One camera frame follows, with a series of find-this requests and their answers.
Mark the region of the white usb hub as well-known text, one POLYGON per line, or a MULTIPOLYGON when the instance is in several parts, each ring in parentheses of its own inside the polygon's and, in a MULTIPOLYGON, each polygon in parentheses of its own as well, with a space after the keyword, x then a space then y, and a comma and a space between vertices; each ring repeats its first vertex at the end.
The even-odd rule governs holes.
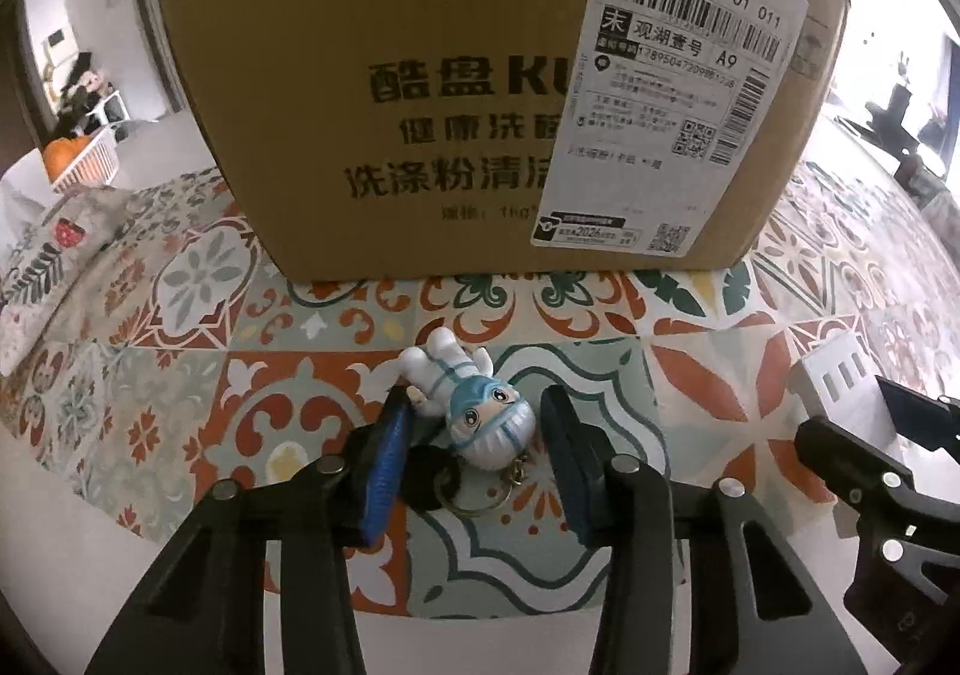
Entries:
POLYGON ((788 389, 809 416, 825 416, 857 438, 882 448, 896 431, 877 382, 878 366, 852 332, 828 338, 794 363, 788 389))

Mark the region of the white blue figurine keychain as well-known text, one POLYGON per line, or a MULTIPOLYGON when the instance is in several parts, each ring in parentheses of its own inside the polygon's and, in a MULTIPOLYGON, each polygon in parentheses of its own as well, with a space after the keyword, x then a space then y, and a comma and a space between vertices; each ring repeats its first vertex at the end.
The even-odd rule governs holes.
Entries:
POLYGON ((487 350, 469 352, 448 327, 405 349, 397 366, 416 413, 434 423, 409 450, 400 480, 405 505, 464 519, 503 506, 526 478, 527 448, 537 430, 534 407, 494 374, 487 350), (480 508, 457 503, 469 469, 498 480, 493 498, 480 508))

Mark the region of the brown cardboard box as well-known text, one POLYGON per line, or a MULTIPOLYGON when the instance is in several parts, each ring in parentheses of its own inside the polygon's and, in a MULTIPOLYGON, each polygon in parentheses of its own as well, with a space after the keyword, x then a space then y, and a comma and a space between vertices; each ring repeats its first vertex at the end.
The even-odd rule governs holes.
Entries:
POLYGON ((754 244, 848 0, 160 0, 295 282, 711 271, 754 244))

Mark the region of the patterned colourful table mat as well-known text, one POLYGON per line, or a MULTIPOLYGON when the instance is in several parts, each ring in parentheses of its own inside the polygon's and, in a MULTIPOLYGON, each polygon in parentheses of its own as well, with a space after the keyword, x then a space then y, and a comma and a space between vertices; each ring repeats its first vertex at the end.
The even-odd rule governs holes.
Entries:
POLYGON ((958 272, 870 161, 805 160, 740 262, 298 285, 217 170, 130 217, 2 379, 2 421, 116 545, 162 544, 213 483, 283 482, 370 423, 448 327, 529 399, 551 384, 670 477, 742 482, 786 530, 835 500, 797 459, 794 363, 852 332, 885 376, 958 386, 958 272))

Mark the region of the patterned white bag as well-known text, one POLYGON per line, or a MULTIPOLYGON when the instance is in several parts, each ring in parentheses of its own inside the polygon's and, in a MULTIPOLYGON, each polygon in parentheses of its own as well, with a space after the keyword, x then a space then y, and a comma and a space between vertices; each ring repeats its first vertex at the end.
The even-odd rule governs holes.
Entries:
POLYGON ((78 277, 130 217, 133 193, 76 187, 29 230, 2 271, 2 376, 31 352, 78 277))

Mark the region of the white basket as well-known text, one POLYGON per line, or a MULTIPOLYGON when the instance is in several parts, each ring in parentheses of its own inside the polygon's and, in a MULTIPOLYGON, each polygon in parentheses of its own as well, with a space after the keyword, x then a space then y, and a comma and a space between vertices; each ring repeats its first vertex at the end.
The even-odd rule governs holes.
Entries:
POLYGON ((112 127, 94 132, 82 154, 55 182, 50 182, 52 191, 65 194, 75 187, 109 186, 119 173, 116 134, 112 127))

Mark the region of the white shoe shelf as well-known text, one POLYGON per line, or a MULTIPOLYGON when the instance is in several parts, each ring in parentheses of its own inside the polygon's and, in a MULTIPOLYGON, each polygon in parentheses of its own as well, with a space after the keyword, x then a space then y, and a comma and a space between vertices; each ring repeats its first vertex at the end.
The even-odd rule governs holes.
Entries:
POLYGON ((93 136, 105 127, 124 126, 132 121, 127 104, 119 90, 112 90, 93 104, 93 108, 80 118, 75 131, 83 136, 93 136))

